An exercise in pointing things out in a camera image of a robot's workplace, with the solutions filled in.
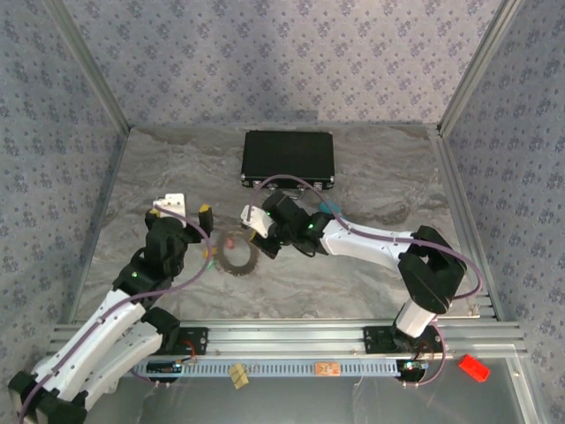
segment wall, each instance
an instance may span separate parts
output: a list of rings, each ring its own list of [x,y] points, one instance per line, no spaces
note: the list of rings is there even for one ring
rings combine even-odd
[[[525,0],[448,136],[508,318],[565,422],[565,4]]]
[[[499,0],[65,0],[132,126],[435,123]]]
[[[65,318],[120,145],[39,0],[0,5],[0,379]],[[0,422],[11,422],[0,390]]]

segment marble floor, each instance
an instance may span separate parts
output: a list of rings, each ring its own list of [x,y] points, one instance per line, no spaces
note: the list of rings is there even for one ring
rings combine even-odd
[[[254,128],[131,131],[77,319],[86,319],[96,309],[120,269],[144,245],[143,215],[154,198],[185,193],[193,217],[202,203],[208,203],[217,230],[238,226],[241,210],[252,194],[239,182],[249,129]],[[347,125],[316,130],[334,134],[335,188],[326,193],[349,220],[402,231],[431,225],[458,248],[428,138],[431,127]],[[301,204],[309,211],[318,207],[311,193]],[[175,284],[199,269],[203,252],[203,245],[189,247],[185,270]],[[470,288],[466,277],[459,292]],[[287,247],[274,261],[261,256],[249,276],[231,276],[212,268],[184,291],[159,299],[158,305],[185,320],[394,318],[407,298],[395,271],[347,257],[309,259]],[[471,316],[477,311],[475,300],[467,299],[455,302],[449,314]]]

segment red block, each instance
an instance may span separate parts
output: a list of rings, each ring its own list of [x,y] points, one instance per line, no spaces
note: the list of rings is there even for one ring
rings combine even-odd
[[[488,375],[491,374],[490,369],[470,355],[463,356],[463,359],[459,362],[459,367],[478,382],[485,382]]]

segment metal ring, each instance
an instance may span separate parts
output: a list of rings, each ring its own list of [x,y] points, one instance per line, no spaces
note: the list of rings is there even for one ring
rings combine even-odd
[[[220,234],[217,240],[217,253],[215,254],[216,263],[226,272],[233,276],[246,276],[251,274],[257,262],[259,261],[259,249],[249,242],[249,231],[244,230],[232,230],[224,231]],[[232,264],[225,255],[224,249],[226,248],[226,243],[228,239],[243,239],[245,243],[249,246],[249,261],[245,265],[237,266]]]

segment yellow part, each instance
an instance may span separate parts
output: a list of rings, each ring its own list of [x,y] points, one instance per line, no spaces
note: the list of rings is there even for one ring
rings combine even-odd
[[[212,247],[212,255],[214,256],[217,253],[218,253],[218,248]],[[208,249],[204,250],[204,259],[206,259],[207,257],[208,257]]]
[[[234,386],[236,386],[236,390],[249,384],[249,378],[247,378],[245,367],[242,364],[236,364],[230,368],[230,377]]]

